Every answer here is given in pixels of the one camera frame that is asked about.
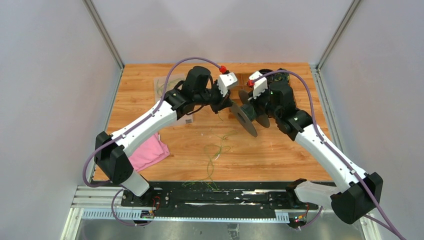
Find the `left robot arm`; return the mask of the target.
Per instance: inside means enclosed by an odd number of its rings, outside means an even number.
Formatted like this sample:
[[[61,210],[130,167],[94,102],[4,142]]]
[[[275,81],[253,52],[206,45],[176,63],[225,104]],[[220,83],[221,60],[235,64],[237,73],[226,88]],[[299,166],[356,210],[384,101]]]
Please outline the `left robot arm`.
[[[177,122],[185,115],[196,112],[195,107],[209,106],[214,113],[229,108],[231,89],[238,84],[236,75],[225,67],[213,80],[211,72],[202,66],[190,69],[184,80],[170,90],[164,90],[160,99],[148,112],[126,127],[107,134],[101,132],[95,139],[94,163],[115,185],[121,185],[134,194],[140,206],[149,206],[153,193],[149,182],[132,166],[129,160],[136,149],[159,130]]]

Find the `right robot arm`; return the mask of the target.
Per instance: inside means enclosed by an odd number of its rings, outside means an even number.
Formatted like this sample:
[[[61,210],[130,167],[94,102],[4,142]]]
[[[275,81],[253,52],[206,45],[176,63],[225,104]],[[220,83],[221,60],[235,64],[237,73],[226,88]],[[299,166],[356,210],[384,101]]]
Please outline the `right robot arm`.
[[[294,92],[283,81],[248,83],[252,91],[239,91],[247,115],[263,127],[273,118],[278,129],[306,149],[331,176],[334,186],[313,183],[300,178],[286,187],[286,203],[294,209],[311,203],[334,211],[346,224],[353,224],[376,208],[380,202],[383,179],[367,173],[350,161],[323,133],[312,116],[297,108]]]

